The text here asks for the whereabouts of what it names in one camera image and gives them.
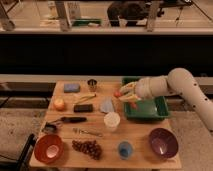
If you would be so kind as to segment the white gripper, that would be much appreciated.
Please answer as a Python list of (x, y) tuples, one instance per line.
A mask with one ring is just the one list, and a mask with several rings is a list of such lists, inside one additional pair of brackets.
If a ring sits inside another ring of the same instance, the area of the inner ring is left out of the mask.
[(125, 94), (133, 92), (134, 89), (136, 95), (126, 94), (119, 97), (119, 100), (122, 102), (136, 102), (140, 99), (153, 99), (155, 97), (164, 96), (168, 94), (168, 86), (165, 76), (145, 77), (140, 79), (137, 83), (127, 83), (119, 89), (119, 92), (121, 94)]

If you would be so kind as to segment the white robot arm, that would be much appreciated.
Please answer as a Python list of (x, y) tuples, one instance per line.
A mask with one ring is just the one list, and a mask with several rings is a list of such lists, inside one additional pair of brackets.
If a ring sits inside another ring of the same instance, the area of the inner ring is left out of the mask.
[(172, 69), (167, 76), (144, 77), (118, 90), (122, 102), (136, 102), (160, 96), (179, 95), (213, 133), (213, 102), (203, 93), (193, 75), (184, 68)]

